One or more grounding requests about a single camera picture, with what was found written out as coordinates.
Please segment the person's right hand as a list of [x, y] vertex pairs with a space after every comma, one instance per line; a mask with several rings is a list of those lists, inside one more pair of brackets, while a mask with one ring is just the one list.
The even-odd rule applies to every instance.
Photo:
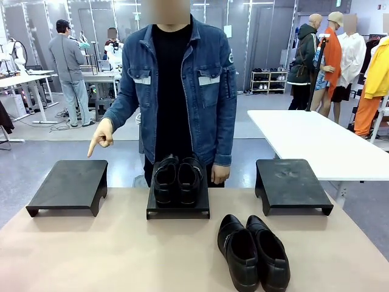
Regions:
[[95, 133], [89, 144], [88, 158], [92, 156], [94, 148], [97, 145], [100, 145], [103, 148], [111, 146], [114, 143], [112, 134], [113, 126], [111, 120], [108, 118], [103, 118], [95, 130]]

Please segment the person's left hand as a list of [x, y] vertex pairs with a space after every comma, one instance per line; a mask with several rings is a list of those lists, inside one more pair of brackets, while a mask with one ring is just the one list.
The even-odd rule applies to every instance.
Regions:
[[211, 182], [216, 185], [224, 184], [230, 177], [230, 166], [213, 164], [211, 170]]

